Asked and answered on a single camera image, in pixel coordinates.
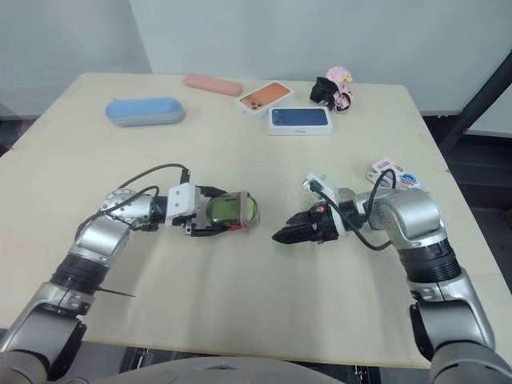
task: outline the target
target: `white wall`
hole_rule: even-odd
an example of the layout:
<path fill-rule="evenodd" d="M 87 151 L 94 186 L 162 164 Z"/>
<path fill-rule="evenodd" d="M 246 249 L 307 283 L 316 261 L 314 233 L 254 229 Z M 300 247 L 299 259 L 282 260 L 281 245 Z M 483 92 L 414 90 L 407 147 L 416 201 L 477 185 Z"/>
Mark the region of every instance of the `white wall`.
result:
<path fill-rule="evenodd" d="M 130 0 L 155 73 L 404 84 L 457 112 L 511 48 L 510 0 Z"/>
<path fill-rule="evenodd" d="M 150 72 L 128 1 L 0 1 L 0 116 L 42 113 L 86 71 Z"/>
<path fill-rule="evenodd" d="M 468 134 L 512 138 L 512 86 L 469 128 Z"/>

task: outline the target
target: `orange phone box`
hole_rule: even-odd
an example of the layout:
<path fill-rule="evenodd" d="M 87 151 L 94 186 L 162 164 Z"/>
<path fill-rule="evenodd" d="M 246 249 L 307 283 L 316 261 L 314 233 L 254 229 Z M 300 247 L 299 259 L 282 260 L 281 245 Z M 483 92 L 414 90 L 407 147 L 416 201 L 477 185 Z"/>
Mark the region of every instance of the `orange phone box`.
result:
<path fill-rule="evenodd" d="M 262 118 L 268 115 L 270 106 L 276 106 L 291 97 L 294 92 L 280 82 L 271 82 L 266 86 L 252 91 L 234 102 L 237 107 L 252 118 Z"/>

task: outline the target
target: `blue pencil case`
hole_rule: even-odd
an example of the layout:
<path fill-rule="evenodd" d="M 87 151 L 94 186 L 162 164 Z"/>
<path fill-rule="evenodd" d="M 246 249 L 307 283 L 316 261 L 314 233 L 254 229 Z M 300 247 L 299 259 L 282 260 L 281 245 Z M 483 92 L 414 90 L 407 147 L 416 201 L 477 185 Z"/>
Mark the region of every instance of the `blue pencil case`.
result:
<path fill-rule="evenodd" d="M 182 105 L 175 98 L 113 100 L 106 106 L 105 114 L 118 126 L 171 124 L 185 117 Z"/>

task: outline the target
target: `pink pencil case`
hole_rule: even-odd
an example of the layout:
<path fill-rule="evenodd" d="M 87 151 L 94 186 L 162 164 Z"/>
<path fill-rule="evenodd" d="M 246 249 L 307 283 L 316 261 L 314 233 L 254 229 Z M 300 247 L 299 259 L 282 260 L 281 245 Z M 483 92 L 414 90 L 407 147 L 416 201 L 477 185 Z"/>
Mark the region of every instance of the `pink pencil case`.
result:
<path fill-rule="evenodd" d="M 217 94 L 227 94 L 229 96 L 239 96 L 242 92 L 242 84 L 222 80 L 221 78 L 211 78 L 202 74 L 188 74 L 183 79 L 186 86 L 197 88 L 199 90 L 208 90 Z"/>

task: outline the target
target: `pink plush toy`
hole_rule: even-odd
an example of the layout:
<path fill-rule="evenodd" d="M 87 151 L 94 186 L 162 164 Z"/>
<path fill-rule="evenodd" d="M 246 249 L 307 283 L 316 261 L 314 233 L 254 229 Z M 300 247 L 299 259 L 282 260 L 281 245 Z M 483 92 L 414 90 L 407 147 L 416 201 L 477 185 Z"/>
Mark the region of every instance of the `pink plush toy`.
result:
<path fill-rule="evenodd" d="M 338 86 L 338 92 L 334 94 L 336 110 L 346 110 L 352 103 L 352 91 L 349 82 L 352 82 L 352 75 L 344 66 L 333 66 L 327 71 L 326 78 Z"/>

